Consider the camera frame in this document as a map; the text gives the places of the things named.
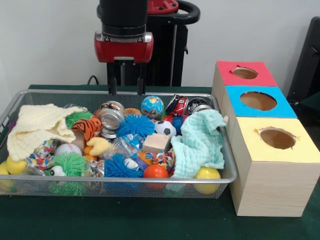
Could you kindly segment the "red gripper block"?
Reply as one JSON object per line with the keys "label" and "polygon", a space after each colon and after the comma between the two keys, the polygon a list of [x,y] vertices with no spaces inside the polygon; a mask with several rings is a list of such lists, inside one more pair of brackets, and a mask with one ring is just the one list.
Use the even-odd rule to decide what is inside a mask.
{"label": "red gripper block", "polygon": [[114,74],[115,61],[133,61],[140,65],[138,77],[138,94],[146,93],[146,63],[149,63],[154,48],[154,37],[145,34],[141,38],[108,38],[103,34],[94,35],[94,49],[97,60],[109,64],[109,91],[111,95],[117,94],[117,79]]}

